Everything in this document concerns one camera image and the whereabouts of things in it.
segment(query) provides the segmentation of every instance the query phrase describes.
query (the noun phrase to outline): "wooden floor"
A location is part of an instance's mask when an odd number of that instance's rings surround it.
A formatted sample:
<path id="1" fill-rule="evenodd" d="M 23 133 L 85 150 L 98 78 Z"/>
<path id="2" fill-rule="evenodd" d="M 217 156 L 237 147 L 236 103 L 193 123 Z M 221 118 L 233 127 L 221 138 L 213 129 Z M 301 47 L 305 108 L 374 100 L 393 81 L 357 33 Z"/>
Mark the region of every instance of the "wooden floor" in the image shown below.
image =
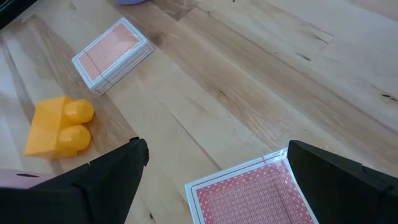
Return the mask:
<path id="1" fill-rule="evenodd" d="M 138 135 L 150 162 L 127 223 L 191 223 L 184 184 L 299 139 L 398 176 L 394 0 L 39 0 L 0 31 L 0 167 L 62 173 Z M 156 50 L 107 94 L 71 58 L 128 18 Z M 90 100 L 90 148 L 22 155 L 35 103 Z"/>

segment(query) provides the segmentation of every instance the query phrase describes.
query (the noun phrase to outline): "wood plank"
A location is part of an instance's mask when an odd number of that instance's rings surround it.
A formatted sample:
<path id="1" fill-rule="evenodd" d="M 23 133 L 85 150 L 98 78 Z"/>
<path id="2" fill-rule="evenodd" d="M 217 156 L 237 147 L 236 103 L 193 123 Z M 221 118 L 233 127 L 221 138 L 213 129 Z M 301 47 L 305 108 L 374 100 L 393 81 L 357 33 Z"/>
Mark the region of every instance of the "wood plank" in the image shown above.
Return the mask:
<path id="1" fill-rule="evenodd" d="M 274 150 L 288 139 L 303 139 L 361 155 L 361 162 L 389 173 L 396 171 L 396 133 L 207 13 L 194 9 L 176 24 L 151 4 L 119 10 L 213 97 L 220 98 L 220 90 L 227 95 L 227 102 L 218 101 Z M 248 111 L 248 103 L 261 112 L 242 113 Z"/>

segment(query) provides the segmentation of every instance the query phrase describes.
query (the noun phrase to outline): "yellow plastic block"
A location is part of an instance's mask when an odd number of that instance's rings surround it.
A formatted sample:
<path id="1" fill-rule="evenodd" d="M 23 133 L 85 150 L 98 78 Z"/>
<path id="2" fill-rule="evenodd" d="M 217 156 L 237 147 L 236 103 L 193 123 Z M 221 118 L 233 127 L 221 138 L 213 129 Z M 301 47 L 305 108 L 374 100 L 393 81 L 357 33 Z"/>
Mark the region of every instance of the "yellow plastic block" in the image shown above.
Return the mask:
<path id="1" fill-rule="evenodd" d="M 36 105 L 25 156 L 60 159 L 77 156 L 88 147 L 90 132 L 81 124 L 93 119 L 87 100 L 67 96 L 40 101 Z"/>

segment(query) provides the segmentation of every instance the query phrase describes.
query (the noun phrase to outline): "card deck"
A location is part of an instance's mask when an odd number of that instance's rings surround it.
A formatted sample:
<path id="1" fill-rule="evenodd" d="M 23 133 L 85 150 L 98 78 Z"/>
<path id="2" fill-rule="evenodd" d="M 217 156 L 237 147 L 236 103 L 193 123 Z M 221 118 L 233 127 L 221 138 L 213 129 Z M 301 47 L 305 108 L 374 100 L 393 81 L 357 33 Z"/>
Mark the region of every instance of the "card deck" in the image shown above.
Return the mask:
<path id="1" fill-rule="evenodd" d="M 196 180 L 185 190 L 195 224 L 318 223 L 287 149 Z"/>

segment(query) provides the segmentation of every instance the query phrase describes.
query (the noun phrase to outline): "playing card box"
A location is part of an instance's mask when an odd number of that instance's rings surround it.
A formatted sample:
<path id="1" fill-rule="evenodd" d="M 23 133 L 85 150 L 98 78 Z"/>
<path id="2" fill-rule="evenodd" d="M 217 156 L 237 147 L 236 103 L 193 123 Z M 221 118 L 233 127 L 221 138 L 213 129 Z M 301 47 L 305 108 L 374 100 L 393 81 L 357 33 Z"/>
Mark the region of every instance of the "playing card box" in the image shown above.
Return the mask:
<path id="1" fill-rule="evenodd" d="M 194 224 L 318 223 L 287 148 L 185 185 Z"/>
<path id="2" fill-rule="evenodd" d="M 125 18 L 72 58 L 88 88 L 102 95 L 154 49 Z"/>

